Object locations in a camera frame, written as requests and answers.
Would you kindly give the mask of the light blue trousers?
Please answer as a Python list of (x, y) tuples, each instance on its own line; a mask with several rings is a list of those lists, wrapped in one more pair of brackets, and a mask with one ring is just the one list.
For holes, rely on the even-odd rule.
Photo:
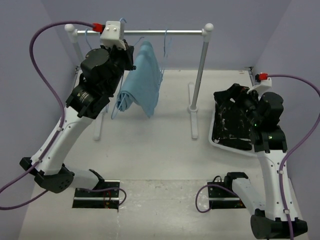
[(154, 48), (149, 41), (140, 45), (135, 66), (136, 70), (130, 71), (123, 83), (121, 94), (124, 101), (119, 111), (124, 112), (135, 103), (150, 118), (158, 104), (161, 73)]

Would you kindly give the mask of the blue wire hanger holding trousers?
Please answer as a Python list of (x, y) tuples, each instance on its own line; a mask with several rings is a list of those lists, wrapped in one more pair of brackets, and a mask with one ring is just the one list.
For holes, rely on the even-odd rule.
[[(127, 23), (127, 20), (124, 17), (121, 17), (119, 19), (119, 22), (120, 23)], [(139, 39), (134, 43), (133, 46), (136, 46), (144, 38), (145, 38), (145, 36), (139, 37)], [(121, 93), (121, 90), (122, 90), (122, 87), (123, 87), (123, 81), (124, 81), (124, 75), (121, 78), (120, 87), (119, 87), (119, 93), (117, 95), (116, 102), (115, 102), (114, 107), (112, 109), (112, 113), (111, 113), (111, 119), (112, 120), (114, 120), (116, 118), (119, 110), (122, 107), (123, 101), (124, 101), (124, 97), (122, 97), (122, 93)]]

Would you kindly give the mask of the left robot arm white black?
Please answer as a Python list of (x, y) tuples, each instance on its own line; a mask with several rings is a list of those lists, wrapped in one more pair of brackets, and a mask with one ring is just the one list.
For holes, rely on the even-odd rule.
[(32, 157), (19, 163), (41, 188), (56, 194), (67, 188), (86, 189), (94, 197), (103, 193), (101, 175), (93, 169), (68, 167), (64, 161), (82, 132), (110, 102), (124, 72), (135, 70), (133, 54), (134, 46), (128, 44), (123, 49), (101, 46), (86, 54), (79, 83), (67, 98), (55, 129)]

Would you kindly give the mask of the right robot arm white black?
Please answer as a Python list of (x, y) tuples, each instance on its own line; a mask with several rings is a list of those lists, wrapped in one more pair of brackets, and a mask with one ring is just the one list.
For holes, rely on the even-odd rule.
[(237, 195), (250, 213), (250, 226), (258, 240), (294, 239), (308, 231), (307, 222), (299, 218), (293, 204), (286, 160), (286, 136), (279, 126), (284, 111), (283, 98), (267, 91), (234, 83), (226, 90), (213, 94), (219, 110), (226, 110), (235, 121), (243, 116), (250, 126), (249, 136), (260, 163), (265, 198), (252, 186), (243, 172), (229, 172), (223, 191), (227, 196)]

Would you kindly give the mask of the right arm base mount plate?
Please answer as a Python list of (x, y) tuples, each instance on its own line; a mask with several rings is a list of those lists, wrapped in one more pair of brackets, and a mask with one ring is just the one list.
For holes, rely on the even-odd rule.
[(219, 187), (209, 186), (207, 188), (209, 207), (214, 209), (245, 209), (245, 205), (242, 201)]

